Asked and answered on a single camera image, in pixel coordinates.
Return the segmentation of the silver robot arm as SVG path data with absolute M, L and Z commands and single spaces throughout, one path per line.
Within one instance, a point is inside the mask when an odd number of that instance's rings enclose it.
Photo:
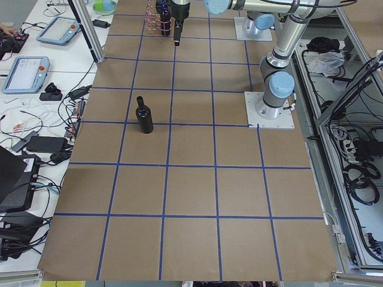
M 263 97 L 256 103 L 256 112 L 262 118 L 274 120 L 292 94 L 294 78 L 285 71 L 311 19 L 330 14 L 338 7 L 355 4 L 356 1 L 205 1 L 210 14 L 222 14 L 227 10 L 247 10 L 288 15 L 273 50 L 261 61 L 260 71 L 265 82 Z
M 221 14 L 226 10 L 239 11 L 244 8 L 245 1 L 204 1 L 205 8 L 210 14 Z M 170 17 L 175 19 L 174 44 L 180 45 L 184 20 L 188 18 L 190 1 L 170 1 L 162 6 L 170 8 Z M 271 28 L 274 24 L 273 14 L 264 12 L 247 11 L 247 18 L 243 25 L 243 31 L 249 35 L 257 35 L 260 32 Z

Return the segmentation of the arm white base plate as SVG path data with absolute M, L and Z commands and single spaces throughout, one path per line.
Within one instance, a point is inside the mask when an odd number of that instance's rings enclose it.
M 264 92 L 246 91 L 245 105 L 250 129 L 294 129 L 292 112 L 286 99 L 283 106 L 271 108 L 263 101 Z
M 255 22 L 247 17 L 235 17 L 236 39 L 239 41 L 261 41 L 271 42 L 271 29 L 260 30 L 256 27 Z

